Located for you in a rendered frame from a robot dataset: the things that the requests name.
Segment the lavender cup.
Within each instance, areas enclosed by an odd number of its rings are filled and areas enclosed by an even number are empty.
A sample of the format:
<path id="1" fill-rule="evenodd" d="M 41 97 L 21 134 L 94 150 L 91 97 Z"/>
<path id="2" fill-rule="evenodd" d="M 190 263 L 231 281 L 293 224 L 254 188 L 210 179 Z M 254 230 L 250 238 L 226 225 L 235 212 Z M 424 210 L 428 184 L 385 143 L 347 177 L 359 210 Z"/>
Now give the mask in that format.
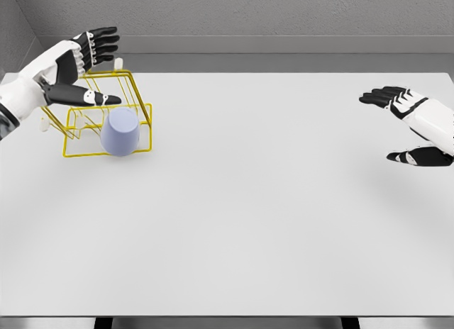
<path id="1" fill-rule="evenodd" d="M 113 108 L 101 128 L 101 146 L 110 155 L 129 155 L 137 149 L 139 130 L 138 116 L 131 108 Z"/>

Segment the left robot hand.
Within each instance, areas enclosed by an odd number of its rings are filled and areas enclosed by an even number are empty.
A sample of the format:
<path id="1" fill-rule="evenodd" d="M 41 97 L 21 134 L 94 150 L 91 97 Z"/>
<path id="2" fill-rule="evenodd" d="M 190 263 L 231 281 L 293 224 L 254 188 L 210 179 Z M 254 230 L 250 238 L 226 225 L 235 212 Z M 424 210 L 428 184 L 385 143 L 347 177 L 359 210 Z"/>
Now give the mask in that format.
<path id="1" fill-rule="evenodd" d="M 43 93 L 44 104 L 88 107 L 119 105 L 105 95 L 74 83 L 92 67 L 114 60 L 120 36 L 116 27 L 88 30 L 63 40 L 26 65 L 20 75 L 32 79 Z"/>

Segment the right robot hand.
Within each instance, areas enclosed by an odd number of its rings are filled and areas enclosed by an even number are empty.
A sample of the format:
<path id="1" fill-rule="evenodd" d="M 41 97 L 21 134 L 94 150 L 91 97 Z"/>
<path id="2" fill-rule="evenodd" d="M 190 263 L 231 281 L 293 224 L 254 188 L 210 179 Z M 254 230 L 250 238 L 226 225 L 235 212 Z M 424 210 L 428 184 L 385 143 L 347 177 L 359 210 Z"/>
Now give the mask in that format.
<path id="1" fill-rule="evenodd" d="M 417 167 L 448 167 L 454 164 L 454 110 L 436 99 L 404 87 L 382 87 L 365 92 L 359 102 L 390 111 L 419 137 L 430 142 L 387 159 Z"/>

